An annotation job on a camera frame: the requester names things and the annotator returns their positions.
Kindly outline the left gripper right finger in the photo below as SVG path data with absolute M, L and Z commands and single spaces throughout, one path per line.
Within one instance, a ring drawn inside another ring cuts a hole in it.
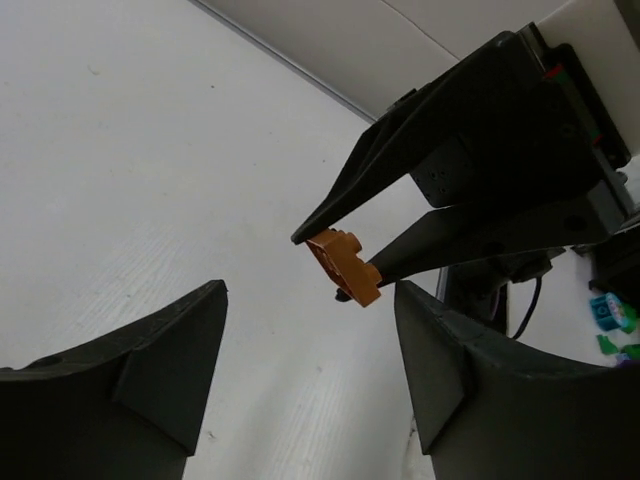
M 639 368 L 498 333 L 410 281 L 394 310 L 420 445 L 439 479 L 635 479 Z

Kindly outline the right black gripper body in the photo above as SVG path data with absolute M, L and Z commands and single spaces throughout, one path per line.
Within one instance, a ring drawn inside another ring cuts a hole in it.
M 551 46 L 535 24 L 514 33 L 541 79 L 504 117 L 453 135 L 415 167 L 413 178 L 432 211 L 485 204 L 530 208 L 610 192 L 628 220 L 633 203 L 619 170 L 630 152 L 575 49 L 565 42 Z M 462 264 L 480 262 L 523 277 L 543 269 L 546 252 L 560 248 Z

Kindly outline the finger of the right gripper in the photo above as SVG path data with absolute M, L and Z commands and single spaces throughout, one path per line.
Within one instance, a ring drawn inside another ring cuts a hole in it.
M 490 257 L 599 243 L 624 221 L 625 209 L 610 192 L 586 192 L 530 208 L 461 205 L 425 214 L 370 263 L 384 283 L 395 283 Z
M 541 79 L 527 45 L 504 31 L 399 99 L 358 139 L 326 198 L 295 230 L 299 245 L 412 171 L 457 133 L 504 117 Z

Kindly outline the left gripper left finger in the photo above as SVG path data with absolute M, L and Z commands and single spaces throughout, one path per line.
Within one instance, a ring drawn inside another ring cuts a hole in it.
M 209 281 L 163 309 L 1 371 L 5 479 L 179 479 L 196 451 L 228 309 Z

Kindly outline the brown arch lego piece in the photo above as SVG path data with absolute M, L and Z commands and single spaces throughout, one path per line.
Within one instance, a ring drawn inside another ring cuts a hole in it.
M 305 244 L 348 299 L 367 307 L 380 297 L 382 276 L 373 264 L 359 258 L 362 245 L 353 233 L 326 229 Z

